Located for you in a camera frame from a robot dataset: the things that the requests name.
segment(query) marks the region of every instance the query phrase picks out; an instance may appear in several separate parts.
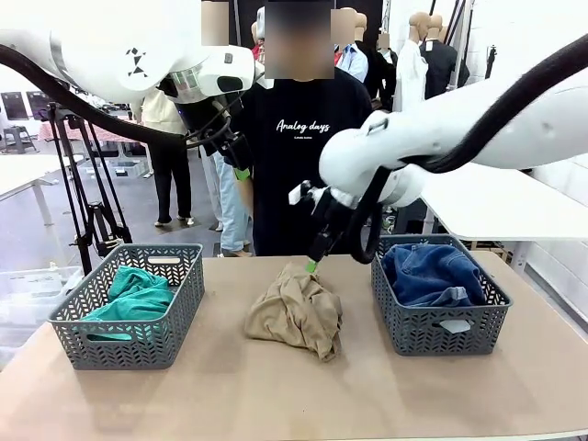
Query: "person in jeans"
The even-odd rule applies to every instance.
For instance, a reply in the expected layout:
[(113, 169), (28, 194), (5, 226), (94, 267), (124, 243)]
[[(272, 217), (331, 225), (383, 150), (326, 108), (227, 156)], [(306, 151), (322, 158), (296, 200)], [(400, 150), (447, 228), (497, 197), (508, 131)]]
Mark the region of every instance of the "person in jeans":
[[(145, 127), (169, 133), (187, 133), (174, 103), (161, 90), (154, 88), (141, 103), (130, 103), (130, 109), (137, 122)], [(194, 225), (194, 218), (190, 214), (192, 193), (186, 147), (149, 144), (148, 150), (159, 200), (159, 216), (155, 226), (161, 228), (172, 221), (169, 214), (172, 178), (175, 181), (177, 195), (177, 218), (187, 226)]]
[(200, 158), (202, 159), (202, 169), (204, 170), (204, 179), (206, 180), (206, 187), (209, 189), (212, 212), (217, 220), (209, 230), (222, 232), (221, 183), (219, 182), (219, 175), (217, 174), (217, 165), (214, 163), (212, 157), (206, 155), (206, 150), (203, 145), (201, 145), (199, 149)]
[(249, 257), (251, 253), (244, 250), (249, 214), (241, 200), (234, 170), (224, 162), (224, 158), (220, 153), (215, 152), (212, 159), (217, 168), (220, 184), (220, 208), (222, 212), (221, 255), (223, 257)]

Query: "basket handle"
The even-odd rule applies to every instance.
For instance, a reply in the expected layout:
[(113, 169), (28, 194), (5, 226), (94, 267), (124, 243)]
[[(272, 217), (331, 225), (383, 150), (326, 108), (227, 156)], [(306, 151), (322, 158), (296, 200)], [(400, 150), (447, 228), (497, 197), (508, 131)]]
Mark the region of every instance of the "basket handle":
[(178, 265), (182, 260), (174, 255), (150, 255), (147, 262), (152, 265)]
[(132, 342), (130, 334), (126, 334), (124, 331), (117, 333), (104, 333), (97, 329), (87, 331), (83, 328), (78, 328), (76, 331), (84, 340), (85, 345), (121, 345), (127, 342)]
[(474, 324), (472, 320), (442, 320), (434, 322), (433, 327), (443, 328), (452, 334), (466, 333)]

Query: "teal cloth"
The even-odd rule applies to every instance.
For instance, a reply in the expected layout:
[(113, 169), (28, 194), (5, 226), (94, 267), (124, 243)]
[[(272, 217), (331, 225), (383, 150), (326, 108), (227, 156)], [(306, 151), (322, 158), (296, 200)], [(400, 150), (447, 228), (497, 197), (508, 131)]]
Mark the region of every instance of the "teal cloth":
[[(157, 320), (164, 316), (174, 293), (165, 277), (140, 268), (120, 266), (108, 291), (108, 304), (93, 310), (82, 320), (86, 322), (115, 322), (128, 320)], [(129, 340), (128, 334), (96, 335), (99, 340)]]

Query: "pink table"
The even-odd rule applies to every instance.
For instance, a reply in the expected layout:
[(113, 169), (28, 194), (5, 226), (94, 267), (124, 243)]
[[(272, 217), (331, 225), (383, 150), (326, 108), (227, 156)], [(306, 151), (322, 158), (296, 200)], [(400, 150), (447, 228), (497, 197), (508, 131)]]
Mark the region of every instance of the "pink table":
[[(90, 137), (90, 141), (92, 140), (92, 133), (90, 132), (90, 128), (88, 127), (88, 123), (85, 124), (86, 130), (88, 132), (88, 136)], [(70, 140), (81, 140), (82, 133), (80, 133), (79, 129), (70, 129), (67, 124), (65, 124), (65, 130), (67, 131), (67, 137)], [(113, 141), (113, 142), (136, 142), (135, 140), (131, 140), (129, 138), (125, 138), (124, 136), (119, 136), (114, 133), (110, 133), (104, 129), (99, 128), (97, 125), (94, 126), (94, 130), (96, 132), (96, 136), (98, 137), (99, 141)], [(53, 139), (53, 132), (51, 131), (51, 124), (49, 121), (44, 121), (41, 123), (40, 130), (39, 130), (39, 139), (40, 140), (52, 140)]]

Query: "black t-shirt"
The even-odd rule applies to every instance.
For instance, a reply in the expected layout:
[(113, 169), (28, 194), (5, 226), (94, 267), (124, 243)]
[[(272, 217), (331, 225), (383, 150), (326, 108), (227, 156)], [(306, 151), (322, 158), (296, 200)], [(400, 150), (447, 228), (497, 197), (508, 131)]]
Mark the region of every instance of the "black t-shirt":
[(232, 129), (245, 135), (254, 156), (255, 253), (307, 254), (318, 226), (310, 207), (288, 204), (288, 193), (306, 179), (324, 187), (322, 148), (338, 131), (361, 127), (371, 113), (368, 92), (335, 68), (330, 80), (255, 85), (242, 101)]

